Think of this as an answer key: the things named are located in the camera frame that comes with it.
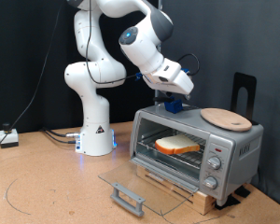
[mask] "black cable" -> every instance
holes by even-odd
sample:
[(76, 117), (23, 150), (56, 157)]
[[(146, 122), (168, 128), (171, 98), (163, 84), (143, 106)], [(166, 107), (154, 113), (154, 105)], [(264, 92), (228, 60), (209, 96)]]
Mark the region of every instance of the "black cable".
[(197, 61), (197, 70), (194, 72), (194, 73), (190, 73), (189, 75), (190, 76), (195, 76), (197, 73), (199, 73), (200, 71), (200, 62), (199, 62), (199, 59), (197, 58), (197, 56), (193, 53), (188, 53), (188, 54), (185, 54), (184, 56), (182, 56), (180, 59), (177, 60), (177, 62), (179, 63), (181, 60), (183, 60), (184, 58), (188, 57), (188, 56), (192, 56), (193, 58), (196, 59)]
[(90, 74), (91, 76), (91, 79), (93, 82), (95, 82), (96, 84), (110, 84), (110, 83), (114, 83), (114, 82), (119, 82), (119, 81), (122, 81), (122, 80), (125, 80), (125, 79), (128, 79), (128, 78), (131, 78), (131, 77), (136, 77), (137, 75), (132, 75), (130, 77), (124, 77), (124, 78), (121, 78), (121, 79), (118, 79), (118, 80), (114, 80), (114, 81), (109, 81), (109, 82), (97, 82), (94, 80), (94, 78), (92, 77), (92, 74), (91, 74), (91, 70), (89, 68), (89, 65), (88, 65), (88, 47), (89, 47), (89, 44), (91, 42), (91, 33), (92, 33), (92, 28), (91, 28), (91, 0), (90, 0), (90, 37), (88, 38), (88, 43), (87, 43), (87, 47), (86, 47), (86, 66), (87, 66), (87, 70), (88, 70), (88, 73)]
[(47, 131), (45, 131), (45, 130), (42, 130), (44, 133), (46, 133), (49, 137), (51, 137), (52, 139), (54, 139), (55, 141), (57, 141), (57, 142), (60, 142), (60, 143), (66, 143), (66, 144), (75, 144), (76, 143), (76, 141), (68, 141), (68, 142), (64, 142), (64, 141), (61, 141), (61, 140), (59, 140), (59, 139), (57, 139), (57, 138), (54, 138), (52, 135), (50, 135), (49, 133), (47, 133)]
[(43, 131), (47, 131), (49, 133), (52, 133), (58, 137), (66, 137), (66, 134), (62, 134), (62, 133), (55, 133), (54, 131), (51, 131), (50, 129), (46, 128), (46, 127), (43, 127), (42, 128)]
[[(62, 6), (63, 6), (63, 1), (59, 7), (59, 10), (58, 10), (58, 13), (57, 13), (57, 18), (56, 18), (56, 22), (55, 22), (55, 26), (54, 26), (54, 30), (53, 30), (53, 34), (51, 36), (51, 39), (50, 39), (50, 43), (49, 43), (49, 49), (48, 49), (48, 52), (47, 52), (47, 55), (46, 55), (46, 58), (45, 58), (45, 62), (44, 62), (44, 65), (43, 65), (43, 69), (42, 69), (42, 72), (40, 74), (40, 77), (39, 77), (39, 80), (38, 80), (38, 83), (37, 83), (37, 86), (36, 86), (36, 89), (35, 89), (35, 94), (34, 96), (32, 97), (30, 103), (28, 104), (28, 106), (24, 109), (24, 111), (19, 115), (19, 117), (16, 119), (16, 121), (11, 125), (10, 129), (8, 132), (11, 132), (11, 130), (13, 129), (13, 127), (16, 125), (16, 123), (19, 121), (19, 119), (24, 115), (24, 113), (28, 110), (28, 108), (30, 107), (30, 105), (32, 104), (32, 102), (34, 101), (35, 99), (35, 96), (36, 96), (36, 93), (38, 91), (38, 88), (39, 88), (39, 85), (40, 85), (40, 81), (41, 81), (41, 78), (42, 76), (44, 75), (44, 71), (45, 71), (45, 67), (46, 67), (46, 64), (47, 64), (47, 59), (48, 59), (48, 56), (49, 56), (49, 52), (50, 52), (50, 48), (52, 46), (52, 42), (53, 42), (53, 37), (55, 35), (55, 31), (56, 31), (56, 27), (57, 27), (57, 23), (58, 23), (58, 19), (59, 19), (59, 15), (60, 15), (60, 11), (62, 9)], [(4, 136), (4, 138), (0, 141), (0, 146), (1, 146), (1, 143), (6, 139), (8, 133)]]

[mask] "round wooden board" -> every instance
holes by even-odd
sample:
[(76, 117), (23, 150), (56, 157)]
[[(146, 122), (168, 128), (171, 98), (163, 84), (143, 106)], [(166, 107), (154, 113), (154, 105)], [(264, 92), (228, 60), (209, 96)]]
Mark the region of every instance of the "round wooden board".
[(218, 127), (236, 131), (248, 131), (252, 127), (252, 123), (242, 116), (224, 109), (206, 108), (201, 112), (204, 119)]

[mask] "bread slice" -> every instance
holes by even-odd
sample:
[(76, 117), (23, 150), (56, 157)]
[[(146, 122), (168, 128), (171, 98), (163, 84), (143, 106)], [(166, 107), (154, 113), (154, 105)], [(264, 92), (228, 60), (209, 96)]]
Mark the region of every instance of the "bread slice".
[(155, 143), (158, 151), (164, 154), (180, 154), (189, 151), (199, 151), (200, 146), (186, 137), (184, 134), (164, 137)]

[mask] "wooden block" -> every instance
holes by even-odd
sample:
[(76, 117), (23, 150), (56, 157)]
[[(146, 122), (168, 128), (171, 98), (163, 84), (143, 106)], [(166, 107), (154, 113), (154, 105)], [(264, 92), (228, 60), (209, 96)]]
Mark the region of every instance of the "wooden block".
[(176, 183), (155, 175), (141, 166), (137, 167), (137, 175), (145, 179), (148, 183), (177, 198), (181, 202), (186, 200), (185, 204), (188, 207), (194, 209), (202, 215), (207, 214), (215, 206), (215, 198), (205, 195), (199, 191), (190, 196), (192, 192), (189, 189), (184, 189)]

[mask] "oven dial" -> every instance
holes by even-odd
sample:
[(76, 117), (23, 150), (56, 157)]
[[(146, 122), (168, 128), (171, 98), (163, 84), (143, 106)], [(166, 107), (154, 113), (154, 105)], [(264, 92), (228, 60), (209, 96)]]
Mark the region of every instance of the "oven dial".
[(217, 170), (221, 167), (221, 161), (218, 157), (212, 157), (207, 160), (207, 163), (214, 169)]
[(210, 189), (215, 189), (217, 187), (217, 180), (212, 176), (208, 176), (204, 180), (203, 184), (206, 185)]

